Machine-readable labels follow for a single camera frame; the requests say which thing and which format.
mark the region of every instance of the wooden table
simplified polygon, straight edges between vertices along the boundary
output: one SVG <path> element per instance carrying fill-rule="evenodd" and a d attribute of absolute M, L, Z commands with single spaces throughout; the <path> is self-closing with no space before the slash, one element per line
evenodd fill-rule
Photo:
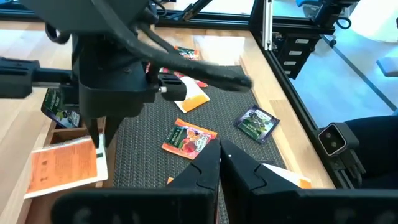
<path fill-rule="evenodd" d="M 0 55 L 40 60 L 43 67 L 70 69 L 71 43 L 51 43 L 43 29 L 41 23 L 0 21 Z M 156 31 L 172 44 L 199 49 L 205 60 L 241 65 L 254 81 L 253 93 L 259 106 L 280 119 L 272 135 L 288 170 L 307 176 L 316 188 L 334 187 L 250 32 Z M 40 112 L 44 94 L 45 90 L 38 89 L 25 100 L 0 100 L 0 223 L 25 223 L 30 207 L 30 201 L 23 200 L 29 181 L 29 154 L 45 143 L 51 124 Z M 48 221 L 45 217 L 27 219 L 27 223 Z"/>

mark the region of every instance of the packet label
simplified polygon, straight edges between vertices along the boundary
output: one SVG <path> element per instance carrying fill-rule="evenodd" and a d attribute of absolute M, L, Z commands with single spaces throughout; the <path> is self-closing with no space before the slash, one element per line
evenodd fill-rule
<path fill-rule="evenodd" d="M 265 143 L 267 137 L 278 125 L 279 120 L 263 109 L 254 105 L 234 123 L 236 127 L 259 143 Z"/>
<path fill-rule="evenodd" d="M 177 119 L 162 145 L 162 149 L 188 159 L 194 159 L 215 139 L 217 133 Z"/>

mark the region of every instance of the black cable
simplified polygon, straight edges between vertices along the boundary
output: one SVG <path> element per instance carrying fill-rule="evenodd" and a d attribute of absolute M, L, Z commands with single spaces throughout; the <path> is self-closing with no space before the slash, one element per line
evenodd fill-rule
<path fill-rule="evenodd" d="M 164 11 L 163 14 L 159 15 L 159 16 L 162 16 L 162 17 L 166 16 L 167 15 L 167 9 L 164 7 L 164 5 L 161 2 L 159 2 L 158 0 L 152 0 L 152 1 Z"/>
<path fill-rule="evenodd" d="M 146 24 L 140 23 L 138 24 L 138 28 L 142 30 L 145 35 L 148 36 L 153 42 L 163 47 L 167 52 L 178 54 L 178 50 L 176 50 L 173 45 L 169 44 L 167 41 L 159 37 Z"/>
<path fill-rule="evenodd" d="M 105 0 L 91 0 L 94 7 L 102 15 L 125 48 L 132 54 L 153 63 L 159 67 L 166 67 L 191 76 L 194 79 L 207 82 L 209 85 L 229 91 L 248 91 L 252 87 L 252 81 L 239 72 L 225 69 L 222 66 L 207 65 L 199 61 L 189 60 L 176 54 L 167 54 L 155 49 L 140 40 L 120 20 L 112 7 Z"/>
<path fill-rule="evenodd" d="M 347 22 L 348 22 L 348 25 L 347 25 L 346 27 L 343 26 L 343 25 L 341 25 L 340 22 L 339 22 L 340 20 L 342 20 L 342 21 L 347 21 Z M 340 28 L 342 28 L 342 29 L 349 29 L 349 28 L 351 27 L 351 25 L 352 25 L 352 22 L 351 22 L 351 20 L 348 19 L 347 17 L 342 17 L 342 16 L 340 16 L 339 18 L 337 18 L 336 24 L 337 24 L 338 27 L 340 27 Z"/>

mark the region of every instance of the rubber mat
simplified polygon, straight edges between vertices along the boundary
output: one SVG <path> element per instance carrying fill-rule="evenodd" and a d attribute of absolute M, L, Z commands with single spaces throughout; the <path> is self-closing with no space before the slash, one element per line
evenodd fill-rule
<path fill-rule="evenodd" d="M 242 71 L 240 66 L 231 69 Z M 216 131 L 218 138 L 229 139 L 258 161 L 273 161 L 285 167 L 272 136 L 259 144 L 233 126 L 238 116 L 256 104 L 251 91 L 231 93 L 211 86 L 204 91 L 210 101 L 187 114 L 174 102 L 158 95 L 154 103 L 145 105 L 138 117 L 123 121 L 117 135 L 115 187 L 164 187 L 168 177 L 178 176 L 189 165 L 189 159 L 161 148 L 177 118 Z M 219 223 L 228 223 L 222 192 L 219 197 Z"/>

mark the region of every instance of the seed packet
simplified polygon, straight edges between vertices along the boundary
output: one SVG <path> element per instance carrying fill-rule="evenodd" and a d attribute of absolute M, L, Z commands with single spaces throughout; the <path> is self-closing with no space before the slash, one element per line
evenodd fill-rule
<path fill-rule="evenodd" d="M 180 55 L 182 55 L 183 57 L 190 59 L 190 60 L 199 60 L 199 51 L 195 50 L 195 49 L 188 49 L 185 47 L 179 47 L 179 46 L 174 46 L 174 48 L 176 50 L 178 50 L 178 52 L 180 53 Z M 169 70 L 168 68 L 161 68 L 160 72 L 163 73 L 169 73 L 169 74 L 173 74 L 178 76 L 179 78 L 184 77 L 184 74 L 181 74 L 180 72 L 177 71 L 173 71 L 173 70 Z M 202 81 L 199 80 L 195 80 L 195 83 L 200 87 L 200 88 L 206 88 L 208 87 L 208 85 Z"/>
<path fill-rule="evenodd" d="M 59 90 L 49 88 L 45 94 L 42 112 L 63 128 L 78 128 L 81 125 L 80 114 L 73 110 L 62 110 L 62 95 Z"/>
<path fill-rule="evenodd" d="M 175 50 L 178 50 L 180 55 L 190 60 L 198 60 L 199 59 L 199 51 L 195 49 L 188 49 L 185 47 L 174 46 Z"/>
<path fill-rule="evenodd" d="M 177 119 L 162 145 L 162 149 L 188 159 L 194 159 L 215 139 L 217 133 Z"/>
<path fill-rule="evenodd" d="M 279 120 L 277 118 L 254 105 L 240 116 L 234 125 L 262 144 L 265 143 L 267 137 L 278 123 Z"/>

